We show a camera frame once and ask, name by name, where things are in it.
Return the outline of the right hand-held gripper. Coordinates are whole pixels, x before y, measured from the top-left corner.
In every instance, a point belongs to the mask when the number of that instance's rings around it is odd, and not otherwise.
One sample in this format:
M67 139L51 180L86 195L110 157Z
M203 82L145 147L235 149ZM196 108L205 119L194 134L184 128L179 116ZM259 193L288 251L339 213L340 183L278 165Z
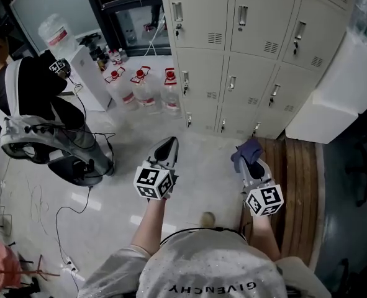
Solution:
M257 162L263 168L262 181L245 186L244 201L253 217L270 216L277 213L284 205L283 192L281 186L275 183L270 167L261 158ZM242 181L249 183L251 176L246 160L240 158L238 164Z

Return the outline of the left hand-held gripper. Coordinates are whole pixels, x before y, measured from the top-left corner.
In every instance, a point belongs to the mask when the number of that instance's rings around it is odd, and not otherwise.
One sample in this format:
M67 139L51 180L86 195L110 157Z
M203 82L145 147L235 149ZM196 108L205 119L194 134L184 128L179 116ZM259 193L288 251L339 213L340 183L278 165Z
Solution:
M147 159L137 167L133 181L141 197L157 201L169 198L178 178L174 168L178 152L176 137L167 137L149 150Z

